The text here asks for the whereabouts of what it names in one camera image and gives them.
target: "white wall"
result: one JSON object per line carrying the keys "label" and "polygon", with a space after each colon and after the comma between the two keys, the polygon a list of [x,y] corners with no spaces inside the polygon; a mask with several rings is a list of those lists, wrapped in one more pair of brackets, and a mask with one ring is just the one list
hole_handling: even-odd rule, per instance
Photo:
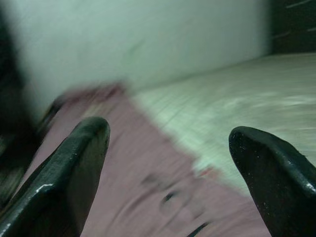
{"label": "white wall", "polygon": [[37,115],[80,83],[134,88],[262,56],[267,0],[10,0]]}

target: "pink cloth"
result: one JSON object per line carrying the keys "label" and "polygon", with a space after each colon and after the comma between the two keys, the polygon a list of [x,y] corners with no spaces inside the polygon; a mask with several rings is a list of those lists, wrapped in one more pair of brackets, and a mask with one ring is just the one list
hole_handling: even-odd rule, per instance
{"label": "pink cloth", "polygon": [[192,157],[176,150],[119,85],[70,92],[24,180],[84,117],[111,127],[99,188],[82,237],[269,237],[252,200],[196,178]]}

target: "pink fabric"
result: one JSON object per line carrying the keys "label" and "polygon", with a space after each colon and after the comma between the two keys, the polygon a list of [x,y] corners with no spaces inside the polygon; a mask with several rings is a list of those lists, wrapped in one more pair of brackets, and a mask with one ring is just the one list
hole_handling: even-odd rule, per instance
{"label": "pink fabric", "polygon": [[108,153],[82,237],[270,236],[252,200],[196,178],[192,157],[176,150],[119,85],[70,92],[24,180],[84,117],[111,127]]}

